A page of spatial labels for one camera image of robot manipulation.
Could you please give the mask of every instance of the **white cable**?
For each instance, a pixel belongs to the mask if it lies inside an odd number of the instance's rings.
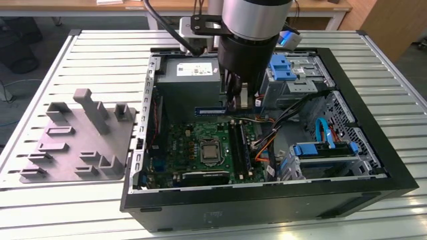
[[[251,118],[245,118],[245,117],[235,117],[235,116],[229,116],[232,119],[239,119],[239,120],[247,120],[251,121],[253,123],[264,123],[264,121],[259,121],[259,120],[253,120]]]
[[[17,84],[17,83],[20,83],[20,82],[26,82],[26,81],[38,81],[38,82],[41,82],[42,80],[41,80],[41,79],[24,79],[24,80],[17,80],[17,81],[13,81],[13,82],[5,84],[4,87],[10,86],[10,85],[13,85],[13,84]]]

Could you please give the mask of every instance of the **cpu socket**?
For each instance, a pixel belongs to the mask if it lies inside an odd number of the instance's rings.
[[[200,162],[207,166],[215,166],[221,161],[221,147],[219,139],[203,139],[200,141]]]

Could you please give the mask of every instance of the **gray plastic holder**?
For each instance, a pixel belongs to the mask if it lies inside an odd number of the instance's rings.
[[[82,109],[69,109],[64,102],[48,106],[50,121],[20,171],[22,183],[122,178],[136,110],[125,103],[105,108],[90,95],[89,89],[74,91]]]

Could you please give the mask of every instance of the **motherboard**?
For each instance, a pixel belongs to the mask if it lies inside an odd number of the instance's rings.
[[[188,187],[199,186],[204,180],[212,185],[212,179],[213,183],[219,181],[219,185],[264,182],[261,164],[233,161],[236,139],[229,132],[233,127],[229,122],[171,124],[167,156],[152,158],[152,173],[148,177],[156,185],[153,187],[180,187],[184,182],[189,184]],[[249,143],[256,139],[252,122],[241,122],[241,129],[244,141]]]

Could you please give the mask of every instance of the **ram slot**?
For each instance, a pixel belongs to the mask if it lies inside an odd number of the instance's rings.
[[[251,159],[247,145],[247,138],[243,125],[239,123],[228,124],[231,156],[235,177],[243,179],[249,174]]]

